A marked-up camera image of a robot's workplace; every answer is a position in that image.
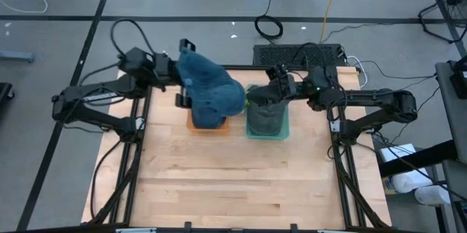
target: orange block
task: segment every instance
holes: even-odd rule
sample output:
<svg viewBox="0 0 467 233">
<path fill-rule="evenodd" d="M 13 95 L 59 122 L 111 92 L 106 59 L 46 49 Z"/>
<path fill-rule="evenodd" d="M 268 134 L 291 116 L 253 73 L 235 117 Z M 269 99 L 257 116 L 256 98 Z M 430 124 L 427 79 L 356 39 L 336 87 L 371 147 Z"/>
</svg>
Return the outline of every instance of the orange block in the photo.
<svg viewBox="0 0 467 233">
<path fill-rule="evenodd" d="M 193 119 L 191 118 L 191 110 L 187 110 L 187 128 L 194 132 L 214 132 L 214 133 L 226 133 L 228 132 L 228 117 L 224 123 L 216 129 L 198 129 L 193 125 Z"/>
</svg>

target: wooden tabletop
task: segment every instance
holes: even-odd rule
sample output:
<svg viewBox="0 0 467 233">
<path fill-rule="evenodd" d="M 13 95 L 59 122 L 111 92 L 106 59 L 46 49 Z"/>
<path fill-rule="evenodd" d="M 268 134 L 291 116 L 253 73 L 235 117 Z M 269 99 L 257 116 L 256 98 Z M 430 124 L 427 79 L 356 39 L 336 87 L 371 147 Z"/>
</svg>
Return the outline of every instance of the wooden tabletop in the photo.
<svg viewBox="0 0 467 233">
<path fill-rule="evenodd" d="M 355 68 L 339 67 L 338 72 L 344 88 L 359 89 Z M 229 74 L 243 86 L 268 82 L 264 71 Z M 299 229 L 344 229 L 336 169 L 326 155 L 331 136 L 325 112 L 312 111 L 305 101 L 289 103 L 290 136 L 284 141 L 249 140 L 245 114 L 229 119 L 226 134 L 195 133 L 186 127 L 188 111 L 174 106 L 179 89 L 153 91 L 131 226 L 183 227 L 191 221 L 204 228 L 289 229 L 298 224 Z M 124 117 L 130 109 L 127 101 L 112 105 L 109 113 Z M 346 110 L 349 119 L 364 115 L 363 107 Z M 113 133 L 103 136 L 98 160 L 117 140 Z M 358 142 L 373 147 L 368 134 Z M 115 189 L 122 148 L 99 170 L 95 210 Z M 376 156 L 368 148 L 352 149 L 362 195 L 390 224 Z M 89 202 L 88 195 L 82 221 L 90 220 Z M 353 201 L 350 205 L 357 225 Z"/>
</svg>

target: blue cloth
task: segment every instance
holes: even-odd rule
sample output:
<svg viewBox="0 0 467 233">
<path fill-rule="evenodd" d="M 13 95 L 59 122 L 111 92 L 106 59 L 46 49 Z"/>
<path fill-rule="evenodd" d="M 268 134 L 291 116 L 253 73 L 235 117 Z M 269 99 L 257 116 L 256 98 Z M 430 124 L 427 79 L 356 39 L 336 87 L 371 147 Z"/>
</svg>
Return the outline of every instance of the blue cloth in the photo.
<svg viewBox="0 0 467 233">
<path fill-rule="evenodd" d="M 245 91 L 220 65 L 187 48 L 180 51 L 177 69 L 188 95 L 193 100 L 193 125 L 200 129 L 215 129 L 226 116 L 242 112 Z"/>
</svg>

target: yellow cable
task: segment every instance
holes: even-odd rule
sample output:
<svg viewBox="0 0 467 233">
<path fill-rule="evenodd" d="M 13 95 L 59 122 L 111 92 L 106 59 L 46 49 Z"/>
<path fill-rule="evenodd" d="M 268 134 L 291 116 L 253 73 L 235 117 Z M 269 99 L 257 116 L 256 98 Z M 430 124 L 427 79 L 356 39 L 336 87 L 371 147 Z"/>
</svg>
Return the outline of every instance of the yellow cable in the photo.
<svg viewBox="0 0 467 233">
<path fill-rule="evenodd" d="M 328 14 L 329 14 L 329 9 L 331 8 L 331 4 L 333 3 L 333 0 L 329 0 L 329 4 L 328 4 L 328 8 L 326 9 L 326 14 L 324 16 L 324 20 L 323 20 L 323 28 L 321 29 L 321 39 L 320 39 L 320 43 L 323 41 L 324 39 L 324 33 L 326 32 L 326 20 L 328 19 Z"/>
</svg>

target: gray floor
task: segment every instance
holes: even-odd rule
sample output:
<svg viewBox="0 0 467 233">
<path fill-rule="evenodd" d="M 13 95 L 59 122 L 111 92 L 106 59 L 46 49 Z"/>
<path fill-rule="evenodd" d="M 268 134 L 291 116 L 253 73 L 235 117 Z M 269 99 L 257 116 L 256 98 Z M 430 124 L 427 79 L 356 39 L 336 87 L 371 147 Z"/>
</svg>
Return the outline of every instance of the gray floor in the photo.
<svg viewBox="0 0 467 233">
<path fill-rule="evenodd" d="M 40 0 L 4 0 L 21 9 L 41 9 Z M 99 0 L 48 0 L 44 15 L 93 15 Z M 138 16 L 256 16 L 263 14 L 268 0 L 108 0 L 104 15 Z M 328 0 L 273 0 L 270 15 L 322 17 Z M 331 17 L 415 18 L 434 0 L 335 0 Z M 0 15 L 16 15 L 0 5 Z M 438 10 L 430 18 L 440 18 Z M 115 62 L 117 52 L 109 40 L 111 22 L 100 22 L 83 73 Z M 327 31 L 349 24 L 329 23 Z M 141 23 L 157 51 L 177 58 L 178 41 L 188 38 L 210 59 L 220 64 L 251 64 L 255 44 L 268 42 L 258 36 L 252 23 L 168 22 Z M 37 169 L 53 129 L 50 97 L 69 84 L 90 22 L 85 21 L 1 21 L 0 49 L 36 53 L 34 64 L 0 61 L 0 81 L 15 85 L 17 96 L 1 116 L 0 126 L 0 231 L 14 230 L 26 203 Z M 318 41 L 320 23 L 284 23 L 283 44 Z M 449 35 L 447 26 L 430 25 Z M 117 29 L 123 49 L 146 48 L 136 29 L 123 24 Z M 434 64 L 459 59 L 454 45 L 428 36 L 421 25 L 367 26 L 334 34 L 328 43 L 340 43 L 347 55 L 376 61 L 389 75 L 431 75 Z M 390 80 L 366 64 L 370 76 L 366 86 L 400 88 L 413 83 Z M 93 80 L 113 80 L 116 71 L 96 75 Z M 437 87 L 435 80 L 415 85 L 410 91 L 419 104 Z M 382 130 L 389 138 L 397 135 L 400 124 Z M 431 99 L 419 120 L 407 127 L 397 140 L 419 148 L 430 147 L 450 138 L 441 97 Z M 55 156 L 34 210 L 30 229 L 70 226 L 80 222 L 82 209 L 96 161 L 100 136 L 79 131 L 62 132 Z M 388 198 L 395 226 L 406 230 L 437 232 L 434 209 L 413 202 Z"/>
</svg>

